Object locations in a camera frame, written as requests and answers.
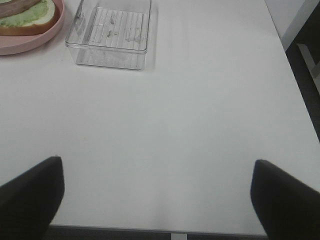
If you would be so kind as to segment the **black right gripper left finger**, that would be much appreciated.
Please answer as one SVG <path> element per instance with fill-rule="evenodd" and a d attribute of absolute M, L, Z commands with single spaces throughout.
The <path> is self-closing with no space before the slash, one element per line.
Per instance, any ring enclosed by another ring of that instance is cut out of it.
<path fill-rule="evenodd" d="M 65 192 L 63 162 L 51 156 L 0 187 L 0 238 L 41 240 Z"/>

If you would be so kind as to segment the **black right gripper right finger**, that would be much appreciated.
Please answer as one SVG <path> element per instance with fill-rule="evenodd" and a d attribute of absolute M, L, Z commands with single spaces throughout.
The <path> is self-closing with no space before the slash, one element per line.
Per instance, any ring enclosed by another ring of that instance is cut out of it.
<path fill-rule="evenodd" d="M 320 238 L 320 193 L 271 162 L 255 161 L 250 198 L 270 240 Z"/>

